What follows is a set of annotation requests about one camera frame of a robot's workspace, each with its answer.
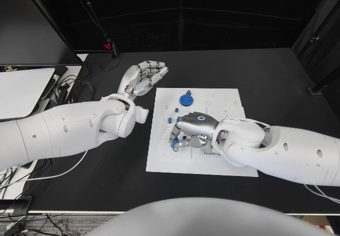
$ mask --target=robotic hand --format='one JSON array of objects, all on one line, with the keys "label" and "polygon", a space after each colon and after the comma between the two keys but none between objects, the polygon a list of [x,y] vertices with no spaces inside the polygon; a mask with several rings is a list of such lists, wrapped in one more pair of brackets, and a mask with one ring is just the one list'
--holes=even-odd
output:
[{"label": "robotic hand", "polygon": [[[180,132],[189,136],[183,142]],[[195,112],[175,125],[170,143],[175,151],[203,147],[205,153],[218,153],[235,166],[251,166],[293,182],[340,186],[340,139],[316,132],[247,118],[226,117],[218,122]]]},{"label": "robotic hand", "polygon": [[126,138],[149,110],[136,106],[169,71],[163,62],[146,61],[127,70],[118,94],[100,102],[58,106],[20,120],[0,123],[0,171],[36,159],[69,156]]}]

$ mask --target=blue part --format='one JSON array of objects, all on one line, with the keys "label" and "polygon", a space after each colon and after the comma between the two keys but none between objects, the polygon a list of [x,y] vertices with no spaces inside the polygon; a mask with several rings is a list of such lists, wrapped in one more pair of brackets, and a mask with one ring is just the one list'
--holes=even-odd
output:
[{"label": "blue part", "polygon": [[179,142],[179,138],[175,138],[172,148],[175,148],[176,143]]},{"label": "blue part", "polygon": [[189,94],[185,94],[180,97],[179,102],[180,102],[182,106],[189,107],[193,104],[193,97]]}]

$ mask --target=white pegboard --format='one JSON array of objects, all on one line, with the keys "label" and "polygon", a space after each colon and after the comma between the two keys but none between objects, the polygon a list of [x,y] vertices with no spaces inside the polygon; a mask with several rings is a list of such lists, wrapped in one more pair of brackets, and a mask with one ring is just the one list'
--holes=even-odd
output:
[{"label": "white pegboard", "polygon": [[[182,106],[179,98],[192,91],[193,105]],[[216,120],[225,116],[244,117],[238,89],[232,88],[157,88],[154,116],[147,156],[147,171],[222,176],[258,177],[252,167],[237,167],[219,155],[203,155],[203,148],[182,147],[175,152],[169,143],[177,117],[192,112],[209,114]]]}]

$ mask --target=red light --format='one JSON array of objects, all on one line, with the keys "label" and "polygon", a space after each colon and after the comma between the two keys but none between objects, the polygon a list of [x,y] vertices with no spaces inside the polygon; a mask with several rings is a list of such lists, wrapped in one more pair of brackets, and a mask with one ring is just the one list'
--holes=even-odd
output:
[{"label": "red light", "polygon": [[105,49],[111,49],[110,44],[104,44],[103,46],[104,46]]}]

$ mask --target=silver robot hand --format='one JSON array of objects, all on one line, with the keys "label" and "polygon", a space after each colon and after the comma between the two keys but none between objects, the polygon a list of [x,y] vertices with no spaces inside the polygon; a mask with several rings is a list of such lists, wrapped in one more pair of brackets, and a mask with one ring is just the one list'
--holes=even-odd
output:
[{"label": "silver robot hand", "polygon": [[137,96],[143,96],[150,91],[167,72],[164,62],[147,60],[139,65],[133,65],[123,76],[118,94],[134,100]]},{"label": "silver robot hand", "polygon": [[[218,124],[218,120],[200,112],[189,113],[183,116],[176,123],[170,134],[169,142],[172,143],[173,151],[179,151],[179,147],[203,147],[213,139]],[[177,138],[180,132],[190,137],[182,142]]]}]

